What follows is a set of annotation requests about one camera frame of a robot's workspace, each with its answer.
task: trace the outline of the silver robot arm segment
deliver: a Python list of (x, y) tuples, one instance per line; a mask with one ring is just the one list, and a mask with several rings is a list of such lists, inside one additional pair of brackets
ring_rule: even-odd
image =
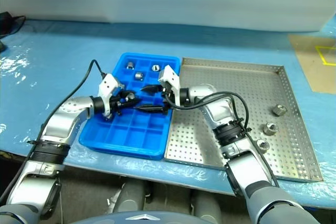
[(122, 104), (112, 96), (118, 87), (120, 83), (107, 74), (99, 85), (98, 97), (70, 98), (51, 116), (40, 139), (34, 141), (35, 149), (10, 192), (7, 205), (0, 207), (1, 223), (37, 223), (39, 216), (53, 211), (61, 188), (57, 175), (64, 170), (63, 162), (80, 125), (97, 113), (109, 118)]

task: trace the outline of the yellow tape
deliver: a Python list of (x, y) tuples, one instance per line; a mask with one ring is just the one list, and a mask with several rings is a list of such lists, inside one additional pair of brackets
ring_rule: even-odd
[(336, 50), (336, 47), (323, 47), (323, 46), (315, 46), (316, 51), (319, 53), (319, 56), (323, 62), (323, 65), (327, 65), (327, 66), (336, 66), (336, 63), (330, 63), (327, 62), (326, 59), (324, 58), (323, 54), (321, 53), (321, 49), (331, 49), (331, 50)]

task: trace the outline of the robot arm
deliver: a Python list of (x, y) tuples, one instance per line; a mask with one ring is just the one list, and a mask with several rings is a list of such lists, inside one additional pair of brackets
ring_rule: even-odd
[(274, 176), (266, 160), (248, 135), (249, 129), (241, 124), (243, 119), (238, 118), (231, 95), (202, 103), (216, 89), (209, 84), (181, 89), (178, 75), (170, 66), (160, 72), (159, 82), (169, 106), (201, 110), (227, 160), (225, 171), (230, 185), (236, 195), (245, 198), (253, 223), (318, 223), (287, 192), (272, 184), (276, 179), (272, 181)]
[(35, 149), (7, 199), (0, 207), (1, 223), (37, 223), (39, 216), (52, 213), (58, 200), (61, 183), (58, 174), (64, 170), (64, 160), (80, 125), (95, 114), (107, 120), (123, 107), (136, 105), (140, 99), (111, 74), (104, 74), (97, 97), (77, 97), (66, 100), (51, 116), (41, 137), (33, 142)]

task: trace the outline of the blue plastic tray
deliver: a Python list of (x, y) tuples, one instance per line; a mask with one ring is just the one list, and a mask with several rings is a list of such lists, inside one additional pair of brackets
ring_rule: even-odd
[[(134, 70), (126, 69), (129, 61), (134, 63)], [(124, 53), (112, 74), (125, 85), (125, 89), (136, 91), (142, 99), (139, 104), (163, 105), (160, 93), (150, 96), (140, 91), (145, 85), (159, 84), (159, 72), (152, 71), (153, 65), (159, 65), (161, 69), (170, 65), (176, 73), (180, 72), (179, 58)], [(144, 74), (143, 81), (135, 80), (136, 72)], [(123, 109), (122, 115), (115, 115), (112, 122), (96, 115), (84, 126), (79, 142), (95, 151), (159, 160), (164, 155), (171, 117), (172, 111), (163, 115), (135, 109)]]

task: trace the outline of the black power adapter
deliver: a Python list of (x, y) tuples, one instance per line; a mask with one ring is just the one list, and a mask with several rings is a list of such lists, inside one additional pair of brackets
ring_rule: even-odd
[[(15, 31), (13, 28), (17, 25), (16, 20), (23, 18), (21, 24), (18, 25)], [(0, 38), (6, 37), (7, 35), (14, 34), (18, 32), (26, 21), (26, 16), (15, 16), (13, 17), (9, 12), (0, 13)]]

